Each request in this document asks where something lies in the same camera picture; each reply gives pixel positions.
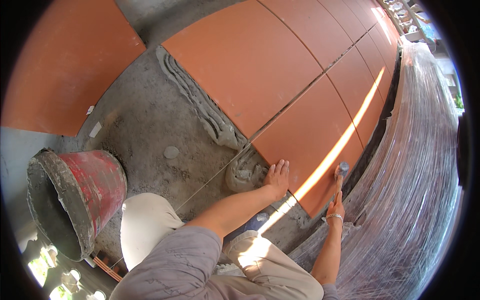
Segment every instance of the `leg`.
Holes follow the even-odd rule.
[[[120,242],[132,270],[172,231],[183,226],[168,201],[152,193],[130,197],[122,205]]]
[[[315,278],[254,230],[234,238],[225,254],[247,278],[212,276],[212,282],[230,285],[244,294],[267,299],[321,299],[323,288]]]

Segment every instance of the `rubber mallet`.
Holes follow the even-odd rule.
[[[341,161],[335,169],[336,189],[335,197],[333,198],[333,201],[335,201],[335,203],[337,194],[342,190],[343,178],[347,176],[348,169],[350,169],[350,166],[346,161]]]

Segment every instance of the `plastic wrap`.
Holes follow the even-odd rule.
[[[341,299],[416,299],[448,249],[459,206],[457,117],[433,55],[404,40],[400,82],[384,138],[344,200],[336,286]],[[289,256],[311,271],[323,224]]]

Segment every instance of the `gray t-shirt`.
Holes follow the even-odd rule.
[[[265,300],[262,295],[245,295],[208,280],[221,249],[220,238],[213,231],[181,227],[165,237],[120,281],[110,299]],[[324,300],[339,299],[335,285],[322,287]]]

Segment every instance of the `red bucket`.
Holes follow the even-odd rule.
[[[43,149],[28,162],[27,177],[34,221],[74,261],[90,255],[95,237],[127,196],[121,164],[103,150],[56,155]]]

